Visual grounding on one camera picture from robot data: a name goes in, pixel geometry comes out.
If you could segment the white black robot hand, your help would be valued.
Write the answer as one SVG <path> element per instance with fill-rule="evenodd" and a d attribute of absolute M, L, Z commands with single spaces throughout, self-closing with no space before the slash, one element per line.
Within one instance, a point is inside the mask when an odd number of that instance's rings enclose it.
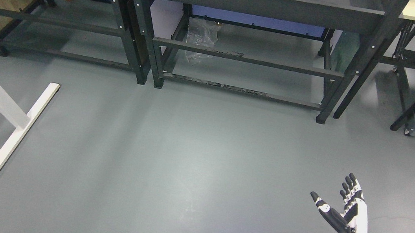
<path fill-rule="evenodd" d="M 342 183 L 343 212 L 340 213 L 312 191 L 310 196 L 327 223 L 336 233 L 368 233 L 368 207 L 359 180 L 351 172 Z"/>

